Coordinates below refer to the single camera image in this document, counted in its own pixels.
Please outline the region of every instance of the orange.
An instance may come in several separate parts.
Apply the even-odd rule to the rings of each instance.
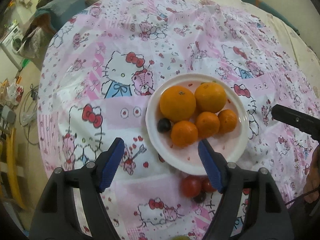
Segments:
[[[232,132],[237,126],[238,117],[235,112],[230,109],[221,111],[218,114],[218,118],[220,120],[219,133]]]
[[[173,86],[166,89],[160,98],[160,111],[172,122],[189,120],[196,109],[196,98],[187,88]]]
[[[172,143],[179,147],[187,147],[198,139],[198,129],[194,123],[180,121],[173,125],[171,130]]]
[[[196,122],[199,138],[205,139],[219,132],[220,121],[216,114],[202,112],[198,115]]]
[[[214,82],[201,84],[195,92],[197,107],[201,112],[219,112],[227,102],[223,87]]]

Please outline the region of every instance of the screw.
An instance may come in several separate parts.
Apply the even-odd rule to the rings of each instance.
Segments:
[[[95,165],[96,165],[96,164],[95,164],[94,162],[88,162],[88,163],[86,164],[87,168],[89,168],[89,169],[93,168]]]
[[[269,173],[268,169],[266,169],[266,168],[261,168],[261,169],[260,169],[260,172],[261,172],[262,174],[264,174],[264,175],[266,175],[266,174]]]
[[[227,164],[228,165],[228,167],[230,168],[230,169],[234,169],[234,168],[236,168],[236,164],[235,163],[233,163],[233,162],[230,162],[230,163],[228,163]]]
[[[58,168],[55,168],[54,169],[54,173],[55,174],[59,174],[59,173],[61,173],[62,172],[62,168],[61,167],[58,167]]]

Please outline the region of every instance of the blanket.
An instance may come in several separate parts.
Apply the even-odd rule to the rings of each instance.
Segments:
[[[190,72],[216,77],[239,96],[249,117],[249,142],[237,164],[266,167],[285,201],[302,192],[316,142],[272,119],[281,104],[319,116],[316,96],[296,62],[255,15],[211,0],[101,0],[72,17],[52,38],[39,85],[38,130],[50,176],[94,161],[115,137],[125,152],[102,195],[125,239],[201,239],[220,194],[202,204],[179,191],[181,172],[148,139],[150,95]],[[82,231],[90,235],[79,191]],[[233,234],[248,204],[244,190]]]

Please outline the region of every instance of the fingers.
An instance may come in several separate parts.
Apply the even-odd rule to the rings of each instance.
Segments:
[[[310,163],[310,167],[318,168],[318,155],[319,155],[320,145],[312,153],[312,159]]]
[[[319,187],[320,178],[318,171],[316,170],[316,176],[311,176],[310,174],[307,176],[307,182],[306,185],[303,188],[303,193],[307,193],[308,191],[311,191],[317,187]],[[319,191],[313,192],[307,196],[304,197],[305,201],[308,203],[312,203],[313,201],[317,200],[319,197]]]

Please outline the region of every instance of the red tomato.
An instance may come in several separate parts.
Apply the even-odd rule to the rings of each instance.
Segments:
[[[202,181],[202,190],[203,190],[204,192],[209,192],[209,193],[217,191],[215,188],[213,188],[213,187],[211,186],[211,183],[210,183],[210,181],[209,181],[209,178],[205,178],[205,179]]]
[[[196,176],[189,175],[181,181],[181,191],[185,197],[196,197],[201,191],[201,179]]]

